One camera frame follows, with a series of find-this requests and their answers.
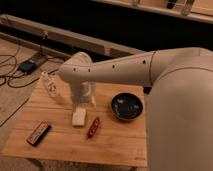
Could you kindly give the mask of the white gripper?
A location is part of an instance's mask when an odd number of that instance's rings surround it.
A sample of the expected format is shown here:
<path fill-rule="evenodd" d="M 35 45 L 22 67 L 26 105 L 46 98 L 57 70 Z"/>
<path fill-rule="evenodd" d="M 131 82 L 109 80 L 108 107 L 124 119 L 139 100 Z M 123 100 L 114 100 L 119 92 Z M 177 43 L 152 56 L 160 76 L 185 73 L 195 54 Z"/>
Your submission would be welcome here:
<path fill-rule="evenodd" d="M 83 82 L 70 86 L 71 100 L 76 110 L 72 115 L 73 126 L 84 126 L 86 109 L 81 107 L 96 107 L 95 101 L 96 84 L 93 82 Z"/>

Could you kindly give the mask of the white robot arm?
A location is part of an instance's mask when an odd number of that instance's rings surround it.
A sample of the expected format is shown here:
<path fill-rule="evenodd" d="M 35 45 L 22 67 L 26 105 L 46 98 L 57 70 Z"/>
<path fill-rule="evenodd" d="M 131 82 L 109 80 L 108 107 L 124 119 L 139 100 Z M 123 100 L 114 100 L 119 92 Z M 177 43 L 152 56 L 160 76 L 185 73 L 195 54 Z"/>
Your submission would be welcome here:
<path fill-rule="evenodd" d="M 78 52 L 59 76 L 76 100 L 94 82 L 149 87 L 149 171 L 213 171 L 213 51 L 156 50 L 96 63 Z"/>

